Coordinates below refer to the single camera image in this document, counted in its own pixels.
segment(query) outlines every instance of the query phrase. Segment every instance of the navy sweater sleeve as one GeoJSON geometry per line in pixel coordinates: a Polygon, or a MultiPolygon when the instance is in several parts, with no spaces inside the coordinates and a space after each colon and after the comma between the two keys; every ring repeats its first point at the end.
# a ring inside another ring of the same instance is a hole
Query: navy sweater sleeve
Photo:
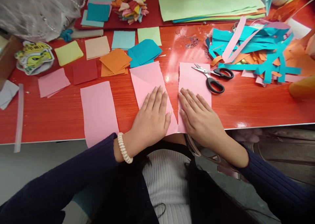
{"type": "Polygon", "coordinates": [[[236,169],[254,186],[270,211],[282,223],[309,223],[314,218],[315,192],[302,188],[252,151],[246,150],[248,166],[236,169]]]}
{"type": "Polygon", "coordinates": [[[61,211],[93,178],[118,163],[113,150],[116,134],[30,181],[0,207],[0,223],[62,223],[61,211]]]}

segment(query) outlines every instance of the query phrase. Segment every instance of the folded pink paper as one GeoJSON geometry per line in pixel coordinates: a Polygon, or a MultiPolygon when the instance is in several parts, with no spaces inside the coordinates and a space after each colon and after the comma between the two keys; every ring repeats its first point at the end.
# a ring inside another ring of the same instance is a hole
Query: folded pink paper
{"type": "Polygon", "coordinates": [[[50,98],[52,95],[69,85],[70,82],[65,75],[64,68],[60,68],[59,70],[38,78],[38,87],[41,98],[50,98]]]}
{"type": "MultiPolygon", "coordinates": [[[[163,91],[166,91],[163,75],[158,61],[147,65],[138,66],[130,69],[132,84],[134,85],[136,98],[139,109],[142,107],[145,97],[151,93],[154,87],[162,86],[163,91]]],[[[173,112],[171,101],[167,97],[166,113],[172,112],[171,124],[167,130],[166,135],[175,134],[178,130],[178,124],[173,112]]]]}
{"type": "Polygon", "coordinates": [[[88,148],[111,133],[119,133],[109,81],[81,88],[84,134],[88,148]]]}
{"type": "MultiPolygon", "coordinates": [[[[199,64],[202,68],[206,70],[210,70],[210,64],[199,64]]],[[[193,69],[195,67],[194,63],[179,63],[179,83],[178,83],[178,91],[181,88],[189,89],[195,95],[199,94],[202,96],[207,103],[211,106],[211,92],[207,88],[206,84],[206,76],[201,72],[193,69]]],[[[185,123],[183,122],[179,111],[183,109],[180,101],[178,100],[178,132],[179,133],[187,133],[187,129],[185,123]]]]}

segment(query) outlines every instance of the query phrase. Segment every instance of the yellow paper square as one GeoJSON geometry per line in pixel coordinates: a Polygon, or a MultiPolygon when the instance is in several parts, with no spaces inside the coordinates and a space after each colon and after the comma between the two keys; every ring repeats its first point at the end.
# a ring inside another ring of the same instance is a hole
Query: yellow paper square
{"type": "Polygon", "coordinates": [[[64,66],[84,56],[76,41],[68,43],[60,48],[55,48],[55,52],[60,66],[64,66]]]}

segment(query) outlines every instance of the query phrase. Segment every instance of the light blue paper square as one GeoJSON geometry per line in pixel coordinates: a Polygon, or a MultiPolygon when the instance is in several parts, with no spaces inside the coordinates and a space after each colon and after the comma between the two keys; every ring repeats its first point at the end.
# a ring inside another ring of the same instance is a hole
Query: light blue paper square
{"type": "Polygon", "coordinates": [[[87,20],[108,21],[110,5],[88,4],[87,20]]]}
{"type": "Polygon", "coordinates": [[[86,20],[87,15],[88,15],[88,10],[84,10],[81,25],[101,27],[101,28],[104,26],[103,21],[86,20]]]}
{"type": "Polygon", "coordinates": [[[135,31],[114,31],[112,50],[121,48],[128,50],[135,46],[135,31]]]}

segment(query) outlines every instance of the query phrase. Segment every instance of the pearl bracelet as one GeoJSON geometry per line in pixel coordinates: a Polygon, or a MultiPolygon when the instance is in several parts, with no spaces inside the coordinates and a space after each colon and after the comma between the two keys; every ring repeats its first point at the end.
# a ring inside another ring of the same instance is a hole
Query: pearl bracelet
{"type": "Polygon", "coordinates": [[[133,158],[130,158],[127,154],[126,148],[124,146],[124,141],[122,140],[123,133],[118,133],[118,144],[121,151],[122,156],[124,157],[124,160],[126,163],[130,164],[133,161],[133,158]]]}

